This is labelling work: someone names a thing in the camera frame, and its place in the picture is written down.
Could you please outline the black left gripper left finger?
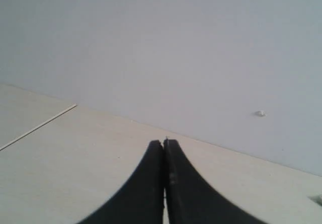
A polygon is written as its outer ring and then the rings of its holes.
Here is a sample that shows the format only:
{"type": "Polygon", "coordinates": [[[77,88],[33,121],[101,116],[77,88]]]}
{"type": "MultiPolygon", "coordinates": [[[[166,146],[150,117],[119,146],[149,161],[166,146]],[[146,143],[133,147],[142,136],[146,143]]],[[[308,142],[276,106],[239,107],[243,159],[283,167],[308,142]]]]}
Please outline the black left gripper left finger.
{"type": "Polygon", "coordinates": [[[129,179],[81,223],[163,223],[164,152],[151,141],[129,179]]]}

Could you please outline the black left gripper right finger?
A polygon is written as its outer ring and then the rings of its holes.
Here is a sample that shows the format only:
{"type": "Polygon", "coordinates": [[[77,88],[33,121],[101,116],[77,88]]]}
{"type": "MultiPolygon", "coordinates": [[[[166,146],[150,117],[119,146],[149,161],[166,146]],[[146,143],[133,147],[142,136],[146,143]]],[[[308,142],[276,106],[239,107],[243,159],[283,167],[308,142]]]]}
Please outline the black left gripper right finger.
{"type": "Polygon", "coordinates": [[[164,140],[169,223],[264,223],[217,192],[175,139],[164,140]]]}

